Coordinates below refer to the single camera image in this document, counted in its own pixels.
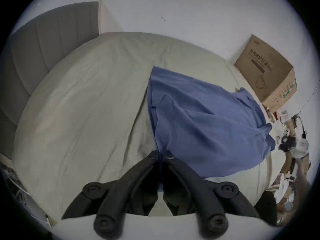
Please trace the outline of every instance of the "black object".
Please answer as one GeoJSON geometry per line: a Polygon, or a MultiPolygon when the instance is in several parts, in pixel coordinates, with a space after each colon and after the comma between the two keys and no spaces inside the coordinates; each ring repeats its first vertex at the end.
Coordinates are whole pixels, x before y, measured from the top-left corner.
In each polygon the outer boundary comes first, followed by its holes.
{"type": "Polygon", "coordinates": [[[228,229],[225,213],[259,217],[231,182],[214,183],[196,174],[170,151],[152,151],[119,180],[92,182],[70,204],[62,219],[97,214],[94,230],[102,238],[122,233],[125,213],[147,216],[158,200],[158,186],[173,215],[197,213],[204,237],[218,238],[228,229]]]}
{"type": "Polygon", "coordinates": [[[292,136],[284,136],[282,137],[281,144],[279,145],[279,149],[283,152],[289,152],[292,148],[297,146],[297,139],[292,136]]]}
{"type": "Polygon", "coordinates": [[[263,192],[261,198],[254,206],[265,222],[271,226],[277,226],[278,211],[274,194],[270,191],[263,192]]]}

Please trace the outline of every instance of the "cardboard box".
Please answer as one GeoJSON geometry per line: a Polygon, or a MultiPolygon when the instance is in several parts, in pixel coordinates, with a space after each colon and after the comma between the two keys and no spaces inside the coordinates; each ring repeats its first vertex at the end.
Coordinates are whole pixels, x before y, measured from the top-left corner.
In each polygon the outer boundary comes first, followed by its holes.
{"type": "Polygon", "coordinates": [[[297,91],[294,67],[254,35],[235,66],[271,113],[281,108],[297,91]]]}

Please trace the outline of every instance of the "clutter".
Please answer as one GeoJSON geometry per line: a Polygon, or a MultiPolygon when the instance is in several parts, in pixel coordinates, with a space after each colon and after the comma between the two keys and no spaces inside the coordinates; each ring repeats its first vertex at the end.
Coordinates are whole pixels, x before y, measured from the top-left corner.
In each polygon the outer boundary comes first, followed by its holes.
{"type": "Polygon", "coordinates": [[[279,189],[277,189],[274,193],[274,198],[276,203],[279,203],[281,199],[285,196],[288,187],[289,187],[289,181],[286,180],[284,174],[281,173],[279,189]]]}
{"type": "Polygon", "coordinates": [[[294,67],[254,35],[235,66],[271,113],[280,109],[297,91],[294,67]]]}
{"type": "Polygon", "coordinates": [[[280,121],[282,123],[285,123],[285,122],[289,121],[290,119],[291,118],[290,118],[286,109],[280,113],[280,121]]]}
{"type": "Polygon", "coordinates": [[[251,94],[228,92],[153,67],[148,111],[157,149],[168,149],[203,178],[224,177],[260,164],[276,144],[251,94]]]}

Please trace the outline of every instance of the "bed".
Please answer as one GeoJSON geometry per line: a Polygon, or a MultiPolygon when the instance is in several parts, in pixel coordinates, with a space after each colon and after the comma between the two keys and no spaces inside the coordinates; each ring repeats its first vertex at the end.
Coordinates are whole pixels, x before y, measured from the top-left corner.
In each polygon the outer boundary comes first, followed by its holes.
{"type": "MultiPolygon", "coordinates": [[[[230,92],[244,87],[264,111],[241,73],[223,58],[165,36],[112,28],[102,33],[101,11],[98,2],[91,2],[47,12],[18,30],[2,55],[6,79],[16,88],[7,87],[2,95],[0,151],[12,159],[38,205],[57,221],[84,185],[116,180],[154,150],[145,98],[153,66],[230,92]],[[72,17],[64,36],[59,24],[72,17]],[[74,32],[76,42],[70,45],[74,32]],[[31,60],[35,52],[26,50],[32,42],[40,54],[31,60]]],[[[277,135],[277,126],[270,135],[277,135]]],[[[250,170],[208,180],[236,183],[255,205],[284,161],[276,149],[250,170]]]]}

